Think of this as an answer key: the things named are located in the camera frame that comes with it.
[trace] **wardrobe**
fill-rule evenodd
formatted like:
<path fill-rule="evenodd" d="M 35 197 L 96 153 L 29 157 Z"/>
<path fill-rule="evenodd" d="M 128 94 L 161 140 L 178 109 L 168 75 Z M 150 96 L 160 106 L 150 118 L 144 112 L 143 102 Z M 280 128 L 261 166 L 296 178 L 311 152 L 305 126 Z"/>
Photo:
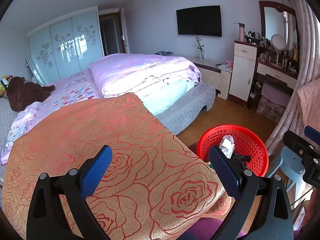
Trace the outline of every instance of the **wardrobe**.
<path fill-rule="evenodd" d="M 41 25 L 28 33 L 28 46 L 28 64 L 43 85 L 87 69 L 89 63 L 104 57 L 98 7 Z"/>

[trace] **pink thermos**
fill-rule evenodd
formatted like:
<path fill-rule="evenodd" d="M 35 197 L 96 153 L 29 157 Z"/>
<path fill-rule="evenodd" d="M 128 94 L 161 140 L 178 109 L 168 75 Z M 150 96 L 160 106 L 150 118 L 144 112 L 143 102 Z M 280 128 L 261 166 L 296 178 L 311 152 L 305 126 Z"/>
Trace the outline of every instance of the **pink thermos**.
<path fill-rule="evenodd" d="M 243 23 L 234 23 L 239 24 L 239 41 L 244 42 L 244 24 Z"/>

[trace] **pink curtain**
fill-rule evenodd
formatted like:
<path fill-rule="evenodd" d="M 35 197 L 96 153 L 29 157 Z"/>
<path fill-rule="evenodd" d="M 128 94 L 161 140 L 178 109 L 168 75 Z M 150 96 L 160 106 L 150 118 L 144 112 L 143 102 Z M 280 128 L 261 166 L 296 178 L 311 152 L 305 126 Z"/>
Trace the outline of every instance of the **pink curtain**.
<path fill-rule="evenodd" d="M 268 154 L 278 154 L 282 149 L 283 134 L 291 130 L 303 135 L 304 125 L 299 110 L 297 90 L 320 76 L 320 23 L 306 0 L 294 0 L 298 22 L 300 71 L 289 104 L 275 130 L 266 141 Z"/>

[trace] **black tv screen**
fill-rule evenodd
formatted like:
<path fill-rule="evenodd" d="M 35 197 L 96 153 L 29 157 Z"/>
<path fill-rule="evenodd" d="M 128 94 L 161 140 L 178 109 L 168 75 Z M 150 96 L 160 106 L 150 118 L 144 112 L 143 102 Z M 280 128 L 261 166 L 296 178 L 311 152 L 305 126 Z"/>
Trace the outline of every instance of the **black tv screen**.
<path fill-rule="evenodd" d="M 220 5 L 177 10 L 179 35 L 222 36 Z"/>

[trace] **wooden floor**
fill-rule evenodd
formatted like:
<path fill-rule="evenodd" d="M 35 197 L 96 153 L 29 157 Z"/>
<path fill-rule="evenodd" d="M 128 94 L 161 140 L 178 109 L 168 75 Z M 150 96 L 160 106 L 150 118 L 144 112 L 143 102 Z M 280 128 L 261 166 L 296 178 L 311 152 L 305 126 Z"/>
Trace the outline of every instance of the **wooden floor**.
<path fill-rule="evenodd" d="M 218 124 L 237 124 L 253 131 L 265 142 L 276 127 L 276 123 L 257 114 L 255 111 L 255 108 L 247 109 L 232 101 L 216 97 L 212 109 L 208 112 L 201 112 L 198 117 L 177 136 L 188 146 L 198 141 L 200 136 L 210 127 Z M 260 197 L 256 197 L 247 221 L 242 228 L 244 233 L 248 232 L 252 224 L 259 202 Z M 223 220 L 226 215 L 212 217 Z"/>

